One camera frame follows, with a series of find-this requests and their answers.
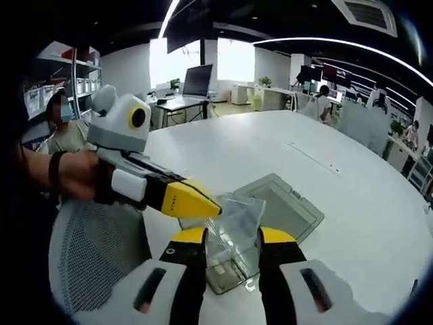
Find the wrist strap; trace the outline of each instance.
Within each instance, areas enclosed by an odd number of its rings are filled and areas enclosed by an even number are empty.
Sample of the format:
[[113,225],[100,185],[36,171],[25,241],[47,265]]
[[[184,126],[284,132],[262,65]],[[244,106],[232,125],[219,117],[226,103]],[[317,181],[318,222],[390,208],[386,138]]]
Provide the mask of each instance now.
[[54,152],[49,161],[48,178],[51,186],[54,190],[60,189],[60,176],[59,176],[59,164],[61,157],[66,151]]

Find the potted plant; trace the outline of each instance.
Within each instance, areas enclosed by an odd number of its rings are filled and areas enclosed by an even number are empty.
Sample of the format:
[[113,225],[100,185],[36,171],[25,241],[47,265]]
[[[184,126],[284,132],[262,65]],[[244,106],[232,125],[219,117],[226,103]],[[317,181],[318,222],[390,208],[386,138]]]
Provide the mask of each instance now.
[[405,132],[405,128],[401,125],[400,122],[393,120],[391,122],[391,132],[395,137],[401,137]]
[[262,85],[262,86],[265,86],[265,87],[268,87],[268,88],[271,88],[271,83],[272,83],[272,81],[270,80],[269,77],[263,77],[263,78],[260,78],[258,80],[258,84],[259,85]]
[[173,91],[179,91],[180,84],[181,84],[181,79],[179,78],[170,80],[170,89]]

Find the yellow robot eye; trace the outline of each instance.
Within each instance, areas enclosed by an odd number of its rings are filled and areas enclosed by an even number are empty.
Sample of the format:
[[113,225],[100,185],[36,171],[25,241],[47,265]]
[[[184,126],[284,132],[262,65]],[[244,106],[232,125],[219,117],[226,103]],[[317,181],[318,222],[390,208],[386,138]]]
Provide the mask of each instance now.
[[129,111],[129,120],[128,125],[132,129],[138,129],[143,125],[144,120],[146,119],[146,113],[144,109],[141,107],[133,108]]

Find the round table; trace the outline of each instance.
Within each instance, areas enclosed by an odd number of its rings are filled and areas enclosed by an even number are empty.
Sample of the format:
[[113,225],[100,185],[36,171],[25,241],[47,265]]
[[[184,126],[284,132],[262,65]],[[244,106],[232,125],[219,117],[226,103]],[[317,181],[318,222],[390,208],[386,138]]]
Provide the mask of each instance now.
[[[300,245],[348,282],[369,311],[393,314],[433,253],[426,202],[385,160],[340,132],[290,111],[222,116],[153,131],[145,154],[213,194],[276,173],[325,214]],[[180,230],[153,209],[143,213],[155,259]],[[201,324],[265,324],[258,290],[215,295]]]

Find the ceiling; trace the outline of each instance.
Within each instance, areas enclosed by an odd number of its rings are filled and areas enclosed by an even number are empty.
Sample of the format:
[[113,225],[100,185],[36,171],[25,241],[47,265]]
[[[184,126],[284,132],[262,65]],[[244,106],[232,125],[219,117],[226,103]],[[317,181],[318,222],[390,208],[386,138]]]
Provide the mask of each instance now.
[[[397,38],[349,24],[332,0],[181,0],[166,35],[182,39],[202,33],[206,38],[220,36],[250,42],[280,37],[340,39],[389,53],[433,80],[433,36],[428,35],[431,30],[428,15],[420,9],[420,1],[383,1],[394,14]],[[101,6],[96,2],[89,3],[86,10],[72,8],[56,18],[55,37],[71,46],[90,45],[102,56],[147,43],[158,36],[170,3],[171,0],[126,0],[116,6],[106,5],[106,2]],[[405,30],[405,20],[414,24],[423,39],[426,54],[422,65],[419,65],[416,43],[411,41],[415,33]],[[318,57],[323,62],[344,66],[353,72],[356,70],[355,73],[371,80],[383,79],[390,88],[412,102],[421,95],[433,102],[433,88],[427,82],[389,58],[364,49],[324,41],[284,41],[257,46]]]

